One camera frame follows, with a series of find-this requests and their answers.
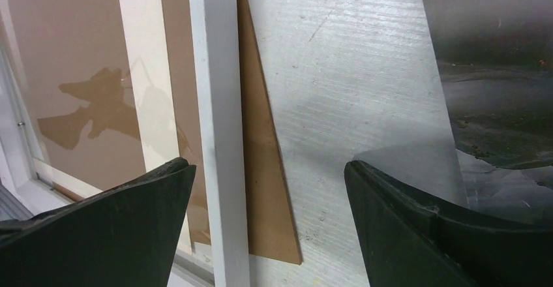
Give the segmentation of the sunset photo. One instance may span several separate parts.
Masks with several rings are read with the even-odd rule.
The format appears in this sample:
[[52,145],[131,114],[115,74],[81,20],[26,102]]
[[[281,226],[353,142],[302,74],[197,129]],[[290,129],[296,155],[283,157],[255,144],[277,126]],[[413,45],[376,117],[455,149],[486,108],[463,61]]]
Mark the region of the sunset photo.
[[423,0],[472,210],[552,224],[552,0]]

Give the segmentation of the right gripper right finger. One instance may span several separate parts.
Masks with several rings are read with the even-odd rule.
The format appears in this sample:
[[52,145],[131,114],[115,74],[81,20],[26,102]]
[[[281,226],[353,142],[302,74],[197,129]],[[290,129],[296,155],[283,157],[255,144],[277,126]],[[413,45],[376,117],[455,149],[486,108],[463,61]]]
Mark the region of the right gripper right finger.
[[344,180],[371,286],[551,286],[552,227],[478,213],[353,160]]

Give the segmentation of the cream mat board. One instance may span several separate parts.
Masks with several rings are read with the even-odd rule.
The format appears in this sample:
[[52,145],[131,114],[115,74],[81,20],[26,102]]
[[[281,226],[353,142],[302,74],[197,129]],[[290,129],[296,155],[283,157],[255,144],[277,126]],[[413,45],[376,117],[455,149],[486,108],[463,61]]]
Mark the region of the cream mat board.
[[82,198],[178,155],[162,0],[35,0],[55,110],[38,120],[45,180]]

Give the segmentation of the white picture frame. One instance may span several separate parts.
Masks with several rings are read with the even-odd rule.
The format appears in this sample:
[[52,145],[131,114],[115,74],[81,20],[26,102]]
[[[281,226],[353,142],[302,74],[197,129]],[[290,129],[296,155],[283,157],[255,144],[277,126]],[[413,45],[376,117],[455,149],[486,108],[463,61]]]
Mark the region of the white picture frame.
[[[237,0],[162,0],[178,155],[200,167],[216,286],[249,286]],[[1,0],[3,147],[12,190],[32,211],[41,177],[38,120],[54,112],[49,46],[35,0]]]

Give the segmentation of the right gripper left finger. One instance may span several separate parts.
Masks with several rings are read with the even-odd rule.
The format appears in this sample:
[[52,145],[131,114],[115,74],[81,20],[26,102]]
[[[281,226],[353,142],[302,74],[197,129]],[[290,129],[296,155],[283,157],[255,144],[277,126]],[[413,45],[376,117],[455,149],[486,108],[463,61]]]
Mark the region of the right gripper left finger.
[[79,202],[1,223],[2,286],[166,286],[196,167],[177,157]]

